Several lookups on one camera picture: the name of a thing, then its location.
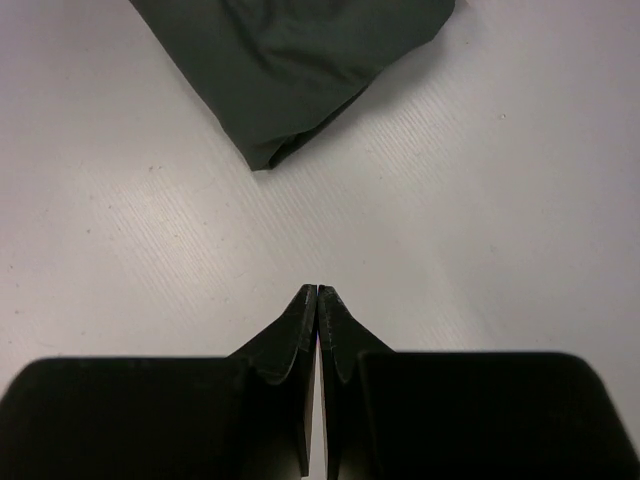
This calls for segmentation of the grey green t shirt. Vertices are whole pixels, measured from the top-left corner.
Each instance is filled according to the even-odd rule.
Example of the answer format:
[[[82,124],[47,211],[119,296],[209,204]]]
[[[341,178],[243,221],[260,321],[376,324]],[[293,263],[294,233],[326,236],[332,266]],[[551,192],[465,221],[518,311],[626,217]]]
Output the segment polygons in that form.
[[[135,1],[253,171],[274,168],[389,66],[431,42],[452,1]]]

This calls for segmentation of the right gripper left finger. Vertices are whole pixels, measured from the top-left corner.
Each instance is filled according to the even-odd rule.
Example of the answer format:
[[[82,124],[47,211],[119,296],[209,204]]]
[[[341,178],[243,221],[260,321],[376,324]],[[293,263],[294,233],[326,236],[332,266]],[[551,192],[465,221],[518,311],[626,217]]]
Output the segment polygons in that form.
[[[301,479],[317,289],[227,356],[50,357],[1,399],[5,479]]]

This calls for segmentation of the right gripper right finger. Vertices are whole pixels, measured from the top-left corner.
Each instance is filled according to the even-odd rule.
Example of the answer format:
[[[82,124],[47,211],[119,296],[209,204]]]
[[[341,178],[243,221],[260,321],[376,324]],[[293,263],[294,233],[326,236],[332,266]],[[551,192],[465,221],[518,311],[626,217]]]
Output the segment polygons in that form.
[[[604,383],[553,351],[398,352],[318,290],[330,479],[635,479]]]

